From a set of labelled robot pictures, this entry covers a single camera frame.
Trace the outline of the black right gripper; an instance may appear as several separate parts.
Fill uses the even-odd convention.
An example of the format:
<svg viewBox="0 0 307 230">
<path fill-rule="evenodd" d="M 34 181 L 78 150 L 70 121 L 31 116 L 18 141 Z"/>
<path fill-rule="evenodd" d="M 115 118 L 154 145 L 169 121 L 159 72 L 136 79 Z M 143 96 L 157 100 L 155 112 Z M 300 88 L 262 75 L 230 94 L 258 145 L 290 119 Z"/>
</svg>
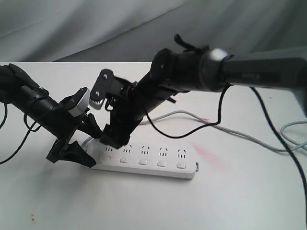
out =
<svg viewBox="0 0 307 230">
<path fill-rule="evenodd" d="M 90 95 L 105 96 L 102 108 L 110 112 L 110 122 L 105 125 L 99 141 L 116 149 L 128 144 L 130 134 L 141 122 L 141 98 L 136 89 L 149 77 L 149 73 L 139 81 L 130 82 L 115 76 L 110 69 L 103 69 L 98 75 Z"/>
</svg>

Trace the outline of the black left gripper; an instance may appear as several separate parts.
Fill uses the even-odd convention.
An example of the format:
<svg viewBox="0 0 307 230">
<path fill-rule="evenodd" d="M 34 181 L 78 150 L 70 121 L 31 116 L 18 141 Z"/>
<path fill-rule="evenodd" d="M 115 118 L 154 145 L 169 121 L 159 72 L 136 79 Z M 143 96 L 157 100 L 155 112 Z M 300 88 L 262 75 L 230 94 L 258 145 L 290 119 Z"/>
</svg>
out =
<svg viewBox="0 0 307 230">
<path fill-rule="evenodd" d="M 86 114 L 89 109 L 79 116 L 73 117 L 66 109 L 69 97 L 60 103 L 51 97 L 38 102 L 38 123 L 57 139 L 54 142 L 47 160 L 52 163 L 57 161 L 71 161 L 86 167 L 93 167 L 96 161 L 88 155 L 77 141 L 69 143 L 76 130 L 79 130 L 94 139 L 101 138 L 103 131 L 100 129 L 92 113 Z"/>
</svg>

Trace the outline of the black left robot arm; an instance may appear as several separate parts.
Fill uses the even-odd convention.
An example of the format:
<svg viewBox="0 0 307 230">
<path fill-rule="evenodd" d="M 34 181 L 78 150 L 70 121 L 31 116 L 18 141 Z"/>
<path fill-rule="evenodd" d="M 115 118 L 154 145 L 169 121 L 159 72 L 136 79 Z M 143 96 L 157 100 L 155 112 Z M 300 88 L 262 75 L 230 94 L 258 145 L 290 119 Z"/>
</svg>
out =
<svg viewBox="0 0 307 230">
<path fill-rule="evenodd" d="M 56 137 L 47 155 L 52 163 L 71 161 L 89 168 L 96 164 L 77 141 L 69 143 L 77 130 L 92 138 L 102 135 L 94 115 L 89 113 L 89 99 L 90 91 L 83 87 L 58 103 L 17 65 L 0 68 L 0 101 L 14 105 Z"/>
</svg>

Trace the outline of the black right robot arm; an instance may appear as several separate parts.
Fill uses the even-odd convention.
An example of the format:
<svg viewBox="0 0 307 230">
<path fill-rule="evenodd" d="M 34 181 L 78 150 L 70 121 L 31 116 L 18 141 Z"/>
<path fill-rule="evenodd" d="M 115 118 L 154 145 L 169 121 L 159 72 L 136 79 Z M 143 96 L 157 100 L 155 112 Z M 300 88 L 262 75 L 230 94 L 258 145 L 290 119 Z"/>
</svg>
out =
<svg viewBox="0 0 307 230">
<path fill-rule="evenodd" d="M 103 69 L 90 93 L 91 107 L 110 112 L 99 140 L 116 149 L 125 146 L 147 113 L 178 93 L 222 92 L 230 85 L 291 91 L 307 109 L 307 49 L 304 46 L 231 55 L 208 45 L 196 47 L 182 40 L 175 53 L 160 50 L 149 71 L 137 82 Z"/>
</svg>

